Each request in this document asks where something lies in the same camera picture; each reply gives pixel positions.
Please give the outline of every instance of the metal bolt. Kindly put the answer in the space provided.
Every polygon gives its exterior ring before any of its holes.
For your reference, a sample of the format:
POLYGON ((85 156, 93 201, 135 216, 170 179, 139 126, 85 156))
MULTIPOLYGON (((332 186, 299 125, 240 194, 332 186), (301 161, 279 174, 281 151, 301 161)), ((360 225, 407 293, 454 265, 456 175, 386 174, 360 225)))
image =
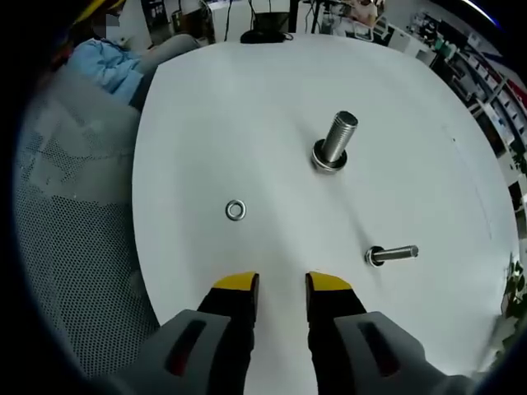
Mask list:
POLYGON ((311 160, 318 170, 334 173, 347 162, 346 145, 357 129, 358 120, 347 111, 339 111, 333 119, 328 136, 313 146, 311 160))
POLYGON ((394 261, 398 259, 415 258, 419 255, 417 245, 407 245, 398 249, 383 249, 374 245, 366 252, 366 261, 375 267, 382 266, 385 261, 394 261))

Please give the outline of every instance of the white round table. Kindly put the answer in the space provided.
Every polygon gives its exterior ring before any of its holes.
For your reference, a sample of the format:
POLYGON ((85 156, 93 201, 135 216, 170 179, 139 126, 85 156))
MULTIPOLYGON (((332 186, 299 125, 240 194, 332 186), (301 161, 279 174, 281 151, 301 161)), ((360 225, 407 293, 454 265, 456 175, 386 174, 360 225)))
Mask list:
POLYGON ((317 393, 305 273, 339 276, 414 335, 447 374, 477 368, 518 253, 511 199, 481 129, 415 58, 354 39, 215 44, 164 63, 133 169, 142 275, 161 324, 211 285, 260 274, 245 393, 317 393), (339 110, 359 126, 348 161, 310 151, 339 110), (241 199, 242 221, 226 204, 241 199), (373 268, 373 244, 418 258, 373 268))

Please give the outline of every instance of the light blue shirt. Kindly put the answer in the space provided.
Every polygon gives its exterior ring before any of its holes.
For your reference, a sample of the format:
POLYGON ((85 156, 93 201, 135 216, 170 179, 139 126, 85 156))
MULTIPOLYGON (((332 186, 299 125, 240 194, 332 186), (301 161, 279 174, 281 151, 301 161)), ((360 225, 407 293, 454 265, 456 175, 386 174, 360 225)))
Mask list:
POLYGON ((142 79, 134 70, 139 60, 135 53, 108 41, 89 39, 73 50, 68 65, 128 104, 142 79))

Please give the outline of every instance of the gray chair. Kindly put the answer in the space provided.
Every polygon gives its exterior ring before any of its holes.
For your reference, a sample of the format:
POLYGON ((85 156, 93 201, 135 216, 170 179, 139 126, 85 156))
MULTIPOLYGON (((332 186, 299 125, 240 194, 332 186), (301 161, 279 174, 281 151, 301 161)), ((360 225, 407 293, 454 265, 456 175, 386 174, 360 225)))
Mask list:
POLYGON ((87 377, 131 363, 159 327, 133 236, 139 118, 62 67, 21 126, 14 174, 21 261, 44 318, 87 377))

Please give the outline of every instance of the white table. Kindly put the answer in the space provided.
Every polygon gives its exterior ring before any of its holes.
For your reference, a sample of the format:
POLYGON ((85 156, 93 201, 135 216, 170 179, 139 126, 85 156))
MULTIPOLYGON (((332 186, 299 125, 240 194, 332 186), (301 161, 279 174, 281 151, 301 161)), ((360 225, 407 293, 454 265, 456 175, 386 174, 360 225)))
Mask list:
POLYGON ((351 282, 439 369, 469 373, 519 243, 492 149, 450 88, 415 58, 324 35, 215 44, 161 65, 137 139, 133 220, 161 324, 219 278, 260 273, 247 394, 317 393, 311 270, 351 282), (311 147, 341 109, 359 120, 347 165, 317 174, 311 147), (231 199, 244 220, 226 218, 231 199), (420 254, 368 267, 373 244, 420 254))

